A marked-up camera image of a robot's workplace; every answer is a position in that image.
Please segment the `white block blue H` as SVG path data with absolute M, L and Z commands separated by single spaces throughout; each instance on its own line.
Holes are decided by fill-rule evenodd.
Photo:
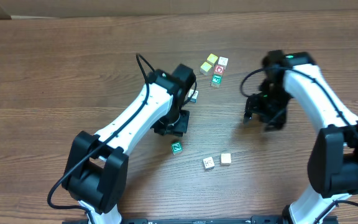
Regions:
M 214 169 L 215 164 L 212 157 L 207 157 L 203 159 L 203 166 L 205 170 L 211 170 Z

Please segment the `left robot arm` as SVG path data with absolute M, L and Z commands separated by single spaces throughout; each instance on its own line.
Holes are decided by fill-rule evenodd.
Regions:
M 193 69 L 183 64 L 171 74 L 150 72 L 138 97 L 114 121 L 95 134 L 77 134 L 62 187 L 85 211 L 87 223 L 122 221 L 117 203 L 126 187 L 131 152 L 150 129 L 162 136 L 187 132 L 190 113 L 182 107 L 195 82 Z

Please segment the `red M block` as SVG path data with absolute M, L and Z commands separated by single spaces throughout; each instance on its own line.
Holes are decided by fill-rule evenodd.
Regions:
M 173 153 L 174 155 L 180 154 L 180 153 L 183 152 L 183 147 L 182 147 L 180 141 L 171 143 L 171 149 L 172 149 L 172 153 Z

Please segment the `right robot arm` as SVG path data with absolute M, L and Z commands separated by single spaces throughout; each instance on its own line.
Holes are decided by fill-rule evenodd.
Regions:
M 253 216 L 252 223 L 336 223 L 331 211 L 351 204 L 358 194 L 358 116 L 326 83 L 307 52 L 267 53 L 261 71 L 265 79 L 257 93 L 247 95 L 243 121 L 253 115 L 266 131 L 282 129 L 288 103 L 296 100 L 311 121 L 317 137 L 307 163 L 309 184 L 281 215 Z

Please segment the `yellow plain wooden block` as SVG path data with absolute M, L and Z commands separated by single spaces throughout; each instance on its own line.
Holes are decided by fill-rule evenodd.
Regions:
M 222 153 L 221 154 L 221 165 L 229 166 L 232 162 L 231 153 Z

